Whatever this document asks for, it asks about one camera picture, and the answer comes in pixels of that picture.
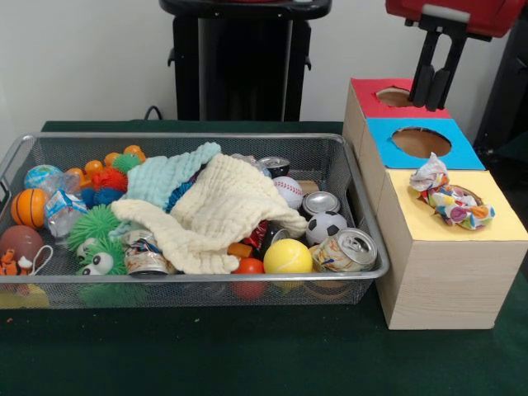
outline wall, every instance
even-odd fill
[[[129,120],[151,104],[175,117],[171,22],[155,1],[0,2],[0,153],[46,120]],[[411,77],[424,38],[382,0],[334,0],[312,27],[304,120],[342,120],[350,76]],[[464,53],[448,107],[469,137],[503,46],[471,40]]]

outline yellow ball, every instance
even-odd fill
[[[310,251],[294,239],[281,239],[273,243],[264,256],[266,274],[299,274],[311,271]]]

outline cardboard box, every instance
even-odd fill
[[[484,170],[456,122],[449,119],[367,119],[357,151],[375,213],[388,168],[418,169],[434,152],[450,170]]]
[[[361,147],[367,118],[451,118],[447,110],[416,108],[407,100],[413,86],[410,78],[351,80],[346,103],[343,136],[354,150]]]
[[[376,281],[390,329],[492,328],[528,248],[528,234],[489,172],[451,171],[450,183],[494,206],[484,229],[448,226],[388,170],[378,221],[391,259]]]

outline metal mesh basket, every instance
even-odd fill
[[[314,180],[342,203],[349,223],[375,240],[379,255],[372,271],[284,275],[174,275],[138,279],[132,276],[75,276],[76,257],[55,245],[51,262],[37,276],[0,278],[0,309],[179,307],[278,304],[356,304],[372,280],[389,269],[389,259],[366,198],[353,154],[341,136],[332,134],[38,134],[20,138],[0,165],[3,190],[0,233],[14,225],[9,214],[12,197],[23,190],[24,177],[36,165],[63,170],[83,167],[111,152],[139,145],[147,157],[173,156],[215,141],[223,153],[263,158],[288,158],[290,174]]]

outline red paper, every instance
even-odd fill
[[[353,78],[352,86],[365,118],[451,118],[449,111],[428,111],[425,107],[392,107],[385,105],[378,99],[376,93],[386,88],[396,87],[411,90],[411,78],[385,78],[363,80]]]

